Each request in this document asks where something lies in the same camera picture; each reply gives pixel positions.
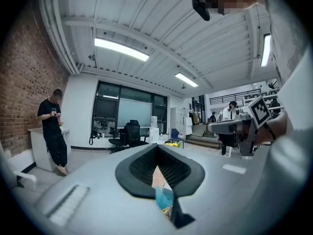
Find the black office chair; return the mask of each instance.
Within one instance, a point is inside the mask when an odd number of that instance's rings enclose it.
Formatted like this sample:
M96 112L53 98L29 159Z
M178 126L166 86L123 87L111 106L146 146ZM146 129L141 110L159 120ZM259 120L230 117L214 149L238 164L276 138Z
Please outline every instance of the black office chair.
M124 127L124 130L127 134L127 144L130 147L148 144L147 142L140 140L140 125L137 120L130 120L130 122Z
M109 139L109 142L111 144L115 145L115 150L112 151L111 153L123 150L124 149L123 146L127 145L126 144L126 133L123 130L121 130L119 139L117 139L118 132L114 131L114 132L112 132L112 135L113 135L113 138Z

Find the staircase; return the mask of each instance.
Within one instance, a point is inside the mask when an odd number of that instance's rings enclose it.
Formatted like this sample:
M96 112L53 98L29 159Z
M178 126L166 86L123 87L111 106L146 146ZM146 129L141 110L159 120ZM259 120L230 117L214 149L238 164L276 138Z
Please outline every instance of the staircase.
M208 148L220 149L221 143L214 138L205 138L205 137L197 137L191 135L188 139L185 140L186 143L199 145Z

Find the sneaker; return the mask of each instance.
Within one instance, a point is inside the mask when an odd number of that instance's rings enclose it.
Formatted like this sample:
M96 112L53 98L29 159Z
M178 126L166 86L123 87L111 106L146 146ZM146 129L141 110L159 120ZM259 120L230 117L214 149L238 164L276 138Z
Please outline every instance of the sneaker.
M68 175L68 172L67 170L65 169L65 167L62 167L62 166L57 166L57 169L64 175Z

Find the blue object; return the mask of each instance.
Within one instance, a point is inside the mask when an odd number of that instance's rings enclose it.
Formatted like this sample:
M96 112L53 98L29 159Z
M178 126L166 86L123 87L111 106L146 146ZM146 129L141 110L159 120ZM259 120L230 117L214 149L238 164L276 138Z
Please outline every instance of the blue object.
M172 132L171 132L171 140L172 141L182 141L182 148L184 148L184 139L181 139L178 137L179 135L179 131L175 128L172 129Z
M156 203L157 205L160 207L160 209L164 209L167 208L169 206L171 206L173 204L173 198L171 200L169 200L165 194L162 192L160 187L155 187L156 190Z

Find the hair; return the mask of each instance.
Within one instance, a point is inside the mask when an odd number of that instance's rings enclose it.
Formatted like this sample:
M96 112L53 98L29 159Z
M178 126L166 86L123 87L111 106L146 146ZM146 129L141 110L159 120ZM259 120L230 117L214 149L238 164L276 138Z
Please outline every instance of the hair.
M56 89L54 92L53 92L53 95L54 96L58 96L58 97L62 97L63 96L63 93L60 89Z
M231 101L231 102L229 103L229 105L234 105L235 107L238 106L236 101Z

